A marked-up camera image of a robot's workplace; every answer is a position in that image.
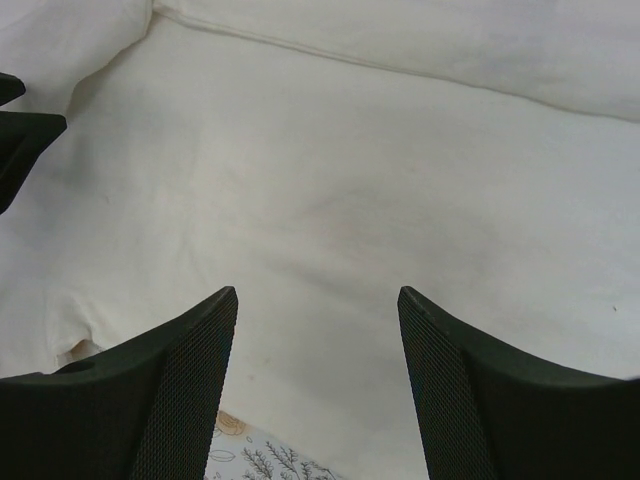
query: white sheet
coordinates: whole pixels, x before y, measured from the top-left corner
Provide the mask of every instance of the white sheet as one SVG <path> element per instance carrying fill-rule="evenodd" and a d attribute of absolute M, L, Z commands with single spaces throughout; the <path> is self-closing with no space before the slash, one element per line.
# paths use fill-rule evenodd
<path fill-rule="evenodd" d="M 0 217 L 0 318 L 43 322 L 54 368 L 235 285 L 223 408 L 347 478 L 423 479 L 400 287 L 637 374 L 639 148 L 640 125 L 162 19 Z"/>
<path fill-rule="evenodd" d="M 156 0 L 186 25 L 640 120 L 636 0 Z"/>
<path fill-rule="evenodd" d="M 14 111 L 64 113 L 78 82 L 142 38 L 152 0 L 2 0 L 0 72 L 27 94 Z"/>
<path fill-rule="evenodd" d="M 0 72 L 27 87 L 23 97 L 2 107 L 12 111 L 66 112 L 78 82 L 142 38 L 151 18 L 150 0 L 0 3 Z M 77 159 L 74 152 L 64 155 L 64 148 L 44 155 L 45 168 Z M 45 319 L 55 281 L 50 283 L 52 259 L 42 244 L 60 225 L 55 211 L 41 208 L 40 194 L 46 193 L 31 192 L 20 194 L 21 206 L 0 217 L 0 376 L 55 367 Z"/>

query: textured black plastic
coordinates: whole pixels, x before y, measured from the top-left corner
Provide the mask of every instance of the textured black plastic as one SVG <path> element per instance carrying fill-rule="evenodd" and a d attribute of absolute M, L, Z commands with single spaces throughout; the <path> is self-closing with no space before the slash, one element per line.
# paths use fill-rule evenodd
<path fill-rule="evenodd" d="M 236 314 L 227 287 L 53 375 L 0 380 L 1 478 L 202 480 Z"/>
<path fill-rule="evenodd" d="M 431 480 L 640 478 L 640 381 L 542 360 L 410 287 L 398 307 Z"/>
<path fill-rule="evenodd" d="M 20 80 L 0 74 L 0 105 L 24 91 Z M 9 208 L 38 157 L 66 128 L 61 115 L 0 112 L 0 214 Z"/>

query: white fabric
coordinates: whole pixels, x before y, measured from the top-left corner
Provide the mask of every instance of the white fabric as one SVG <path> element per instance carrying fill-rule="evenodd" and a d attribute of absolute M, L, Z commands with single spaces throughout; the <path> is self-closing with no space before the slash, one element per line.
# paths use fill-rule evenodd
<path fill-rule="evenodd" d="M 55 358 L 235 285 L 223 408 L 347 478 L 423 479 L 400 287 L 637 374 L 638 151 L 637 124 L 161 19 L 0 218 L 0 317 L 44 322 Z"/>
<path fill-rule="evenodd" d="M 12 110 L 64 113 L 80 80 L 142 38 L 152 0 L 0 0 L 0 72 L 27 94 Z"/>
<path fill-rule="evenodd" d="M 150 16 L 149 0 L 0 0 L 0 72 L 27 87 L 22 98 L 3 108 L 64 113 L 76 84 L 144 36 Z M 20 193 L 0 216 L 0 376 L 51 371 L 57 366 L 54 350 L 62 355 L 90 333 L 82 323 L 68 327 L 75 317 L 67 311 L 68 323 L 61 328 L 74 333 L 57 330 L 66 343 L 53 346 L 45 321 L 49 309 L 60 311 L 50 303 L 56 279 L 49 275 L 55 259 L 47 256 L 47 232 L 63 228 L 65 218 L 43 202 L 52 185 L 68 194 L 65 188 L 73 182 L 42 172 L 58 171 L 67 161 L 78 162 L 82 172 L 82 155 L 54 145 L 41 161 L 35 185 L 48 178 L 49 187 L 40 192 L 31 184 L 31 195 Z"/>
<path fill-rule="evenodd" d="M 186 25 L 640 120 L 636 0 L 156 0 Z"/>

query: black curved edge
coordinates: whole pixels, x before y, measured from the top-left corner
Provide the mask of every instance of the black curved edge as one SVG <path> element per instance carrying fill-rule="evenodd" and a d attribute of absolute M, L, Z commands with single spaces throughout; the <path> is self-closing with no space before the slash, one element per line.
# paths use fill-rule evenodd
<path fill-rule="evenodd" d="M 24 95 L 26 91 L 24 83 L 19 78 L 0 73 L 0 106 Z"/>
<path fill-rule="evenodd" d="M 403 287 L 400 302 L 411 301 L 450 342 L 484 367 L 540 386 L 580 388 L 609 386 L 623 380 L 575 370 L 536 357 L 458 320 L 412 287 Z"/>
<path fill-rule="evenodd" d="M 202 480 L 237 308 L 226 287 L 54 374 L 0 379 L 3 478 Z"/>
<path fill-rule="evenodd" d="M 411 287 L 402 342 L 431 480 L 640 478 L 640 380 L 563 367 Z"/>
<path fill-rule="evenodd" d="M 9 208 L 38 157 L 66 128 L 62 115 L 0 112 L 0 214 Z"/>

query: black plastic piece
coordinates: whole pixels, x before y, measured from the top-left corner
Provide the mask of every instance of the black plastic piece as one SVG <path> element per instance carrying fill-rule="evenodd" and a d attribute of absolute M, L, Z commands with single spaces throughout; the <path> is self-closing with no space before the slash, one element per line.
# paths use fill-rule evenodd
<path fill-rule="evenodd" d="M 0 73 L 0 105 L 24 92 L 20 80 Z M 61 115 L 0 112 L 0 214 L 9 208 L 38 157 L 66 128 Z"/>
<path fill-rule="evenodd" d="M 55 374 L 0 380 L 1 477 L 202 480 L 237 307 L 227 287 Z"/>
<path fill-rule="evenodd" d="M 25 94 L 27 89 L 19 78 L 0 73 L 0 106 Z"/>
<path fill-rule="evenodd" d="M 640 381 L 542 360 L 416 290 L 398 300 L 431 480 L 640 478 Z"/>

